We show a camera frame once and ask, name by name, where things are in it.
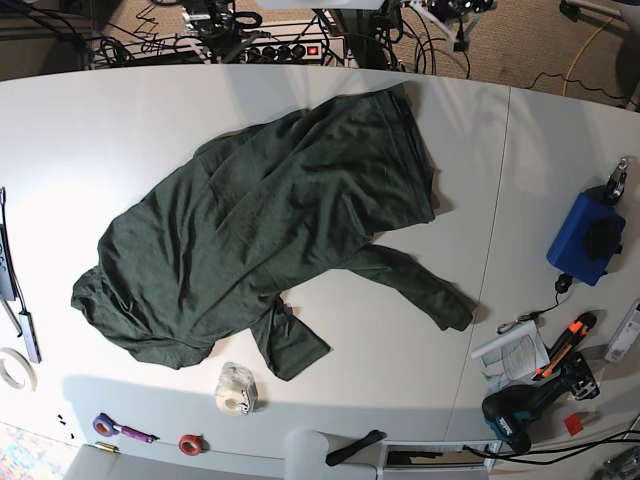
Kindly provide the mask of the silver carabiner clip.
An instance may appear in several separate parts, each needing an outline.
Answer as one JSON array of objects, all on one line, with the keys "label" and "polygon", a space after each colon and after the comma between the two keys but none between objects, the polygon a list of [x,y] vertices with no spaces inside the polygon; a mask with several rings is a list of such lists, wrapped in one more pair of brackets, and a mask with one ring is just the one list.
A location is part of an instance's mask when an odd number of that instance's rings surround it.
[{"label": "silver carabiner clip", "polygon": [[496,329],[496,333],[498,335],[506,334],[507,332],[509,332],[510,330],[514,329],[515,327],[521,324],[524,324],[528,321],[537,320],[539,316],[540,316],[540,311],[531,311],[531,312],[519,315],[515,320],[508,323],[501,324]]}]

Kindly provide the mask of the brass small cylinder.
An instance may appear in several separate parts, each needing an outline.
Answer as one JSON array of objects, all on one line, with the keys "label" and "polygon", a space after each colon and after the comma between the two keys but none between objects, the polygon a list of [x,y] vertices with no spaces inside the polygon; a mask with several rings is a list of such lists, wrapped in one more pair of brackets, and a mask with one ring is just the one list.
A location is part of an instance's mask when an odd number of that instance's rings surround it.
[{"label": "brass small cylinder", "polygon": [[117,446],[115,445],[111,445],[111,444],[107,444],[107,443],[103,443],[103,442],[96,442],[94,444],[94,446],[100,450],[104,450],[110,453],[118,453],[119,449]]}]

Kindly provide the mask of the red square sticker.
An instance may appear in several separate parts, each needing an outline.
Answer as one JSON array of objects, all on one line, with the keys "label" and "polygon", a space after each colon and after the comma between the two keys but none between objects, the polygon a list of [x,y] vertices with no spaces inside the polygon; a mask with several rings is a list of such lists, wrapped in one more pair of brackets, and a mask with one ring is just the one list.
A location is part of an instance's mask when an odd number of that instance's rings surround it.
[{"label": "red square sticker", "polygon": [[570,437],[577,436],[584,431],[583,419],[580,412],[567,416],[563,420],[563,424]]}]

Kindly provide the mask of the blue plastic box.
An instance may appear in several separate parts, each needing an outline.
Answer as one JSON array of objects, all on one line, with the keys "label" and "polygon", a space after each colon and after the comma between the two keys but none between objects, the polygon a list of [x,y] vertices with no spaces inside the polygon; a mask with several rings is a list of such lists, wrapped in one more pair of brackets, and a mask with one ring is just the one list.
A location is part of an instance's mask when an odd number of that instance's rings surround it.
[{"label": "blue plastic box", "polygon": [[605,190],[602,185],[578,195],[546,254],[556,269],[589,286],[607,274],[610,260],[622,250],[626,220]]}]

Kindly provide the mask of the white tape roll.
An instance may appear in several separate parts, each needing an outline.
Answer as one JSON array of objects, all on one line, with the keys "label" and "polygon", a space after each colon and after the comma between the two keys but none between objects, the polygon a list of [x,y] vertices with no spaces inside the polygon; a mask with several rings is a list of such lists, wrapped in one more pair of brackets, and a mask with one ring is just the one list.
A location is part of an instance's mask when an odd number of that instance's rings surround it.
[{"label": "white tape roll", "polygon": [[0,354],[1,379],[15,390],[33,392],[37,386],[31,364],[16,350],[2,348]]}]

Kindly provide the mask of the white paper manual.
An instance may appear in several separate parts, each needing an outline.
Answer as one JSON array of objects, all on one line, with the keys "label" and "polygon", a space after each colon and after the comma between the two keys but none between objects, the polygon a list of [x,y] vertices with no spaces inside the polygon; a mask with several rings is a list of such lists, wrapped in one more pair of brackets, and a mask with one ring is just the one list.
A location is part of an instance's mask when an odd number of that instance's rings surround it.
[{"label": "white paper manual", "polygon": [[489,390],[531,377],[549,363],[549,354],[533,320],[502,329],[491,341],[471,351]]}]

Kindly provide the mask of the black cordless drill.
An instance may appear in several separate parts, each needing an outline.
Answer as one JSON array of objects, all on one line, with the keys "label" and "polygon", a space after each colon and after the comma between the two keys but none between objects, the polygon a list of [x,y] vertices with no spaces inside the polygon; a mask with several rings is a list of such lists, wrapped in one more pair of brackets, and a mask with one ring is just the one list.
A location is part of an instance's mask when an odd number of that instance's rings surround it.
[{"label": "black cordless drill", "polygon": [[564,394],[577,401],[600,394],[592,370],[581,352],[572,354],[560,373],[540,386],[517,384],[487,396],[481,405],[485,423],[497,439],[518,455],[531,449],[528,429],[546,409]]}]

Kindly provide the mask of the orange black utility knife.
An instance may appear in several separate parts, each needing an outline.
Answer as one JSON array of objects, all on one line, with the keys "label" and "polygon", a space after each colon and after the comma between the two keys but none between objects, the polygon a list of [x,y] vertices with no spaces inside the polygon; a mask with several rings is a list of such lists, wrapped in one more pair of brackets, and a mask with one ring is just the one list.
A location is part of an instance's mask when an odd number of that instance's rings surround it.
[{"label": "orange black utility knife", "polygon": [[537,382],[546,379],[557,371],[564,358],[586,337],[596,322],[597,317],[592,312],[585,312],[573,321],[547,352],[548,363],[537,368],[531,380]]}]

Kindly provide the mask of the purple tape roll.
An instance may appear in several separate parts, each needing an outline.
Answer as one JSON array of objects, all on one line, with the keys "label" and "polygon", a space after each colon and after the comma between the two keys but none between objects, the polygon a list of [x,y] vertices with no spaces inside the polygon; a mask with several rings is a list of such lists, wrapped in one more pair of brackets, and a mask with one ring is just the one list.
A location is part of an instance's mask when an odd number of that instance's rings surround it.
[{"label": "purple tape roll", "polygon": [[93,420],[94,430],[101,436],[109,438],[119,433],[117,424],[105,413],[100,413]]}]

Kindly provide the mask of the metal clamp tool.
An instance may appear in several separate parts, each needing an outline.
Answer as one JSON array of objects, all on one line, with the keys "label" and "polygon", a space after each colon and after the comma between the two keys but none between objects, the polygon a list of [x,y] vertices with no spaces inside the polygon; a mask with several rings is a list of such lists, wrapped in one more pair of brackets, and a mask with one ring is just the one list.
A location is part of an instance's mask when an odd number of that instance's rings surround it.
[{"label": "metal clamp tool", "polygon": [[629,158],[622,157],[609,176],[603,199],[610,206],[617,205],[624,194],[628,164]]}]

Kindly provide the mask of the red tape roll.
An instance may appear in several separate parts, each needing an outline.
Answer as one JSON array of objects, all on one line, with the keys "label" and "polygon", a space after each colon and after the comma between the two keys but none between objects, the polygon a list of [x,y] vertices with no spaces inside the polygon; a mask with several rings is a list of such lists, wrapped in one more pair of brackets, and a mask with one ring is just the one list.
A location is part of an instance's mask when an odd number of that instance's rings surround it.
[{"label": "red tape roll", "polygon": [[203,438],[199,435],[185,434],[178,442],[179,450],[187,456],[198,456],[203,452]]}]

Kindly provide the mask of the dark green t-shirt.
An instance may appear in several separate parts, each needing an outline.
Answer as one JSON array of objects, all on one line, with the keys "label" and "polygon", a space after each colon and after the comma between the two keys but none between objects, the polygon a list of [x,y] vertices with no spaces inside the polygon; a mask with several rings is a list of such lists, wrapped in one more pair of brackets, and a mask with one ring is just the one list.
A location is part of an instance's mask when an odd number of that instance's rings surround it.
[{"label": "dark green t-shirt", "polygon": [[462,331],[473,318],[465,298],[373,241],[434,219],[432,178],[401,86],[219,136],[112,220],[71,304],[134,359],[171,369],[249,330],[283,381],[330,348],[281,295],[331,269]]}]

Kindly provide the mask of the black power strip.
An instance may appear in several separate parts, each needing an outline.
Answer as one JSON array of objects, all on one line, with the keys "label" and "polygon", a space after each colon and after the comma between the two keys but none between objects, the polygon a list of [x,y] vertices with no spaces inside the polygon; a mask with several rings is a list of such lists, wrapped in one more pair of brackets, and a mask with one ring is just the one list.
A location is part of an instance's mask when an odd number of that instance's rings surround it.
[{"label": "black power strip", "polygon": [[326,52],[320,44],[247,46],[222,57],[223,64],[321,64]]}]

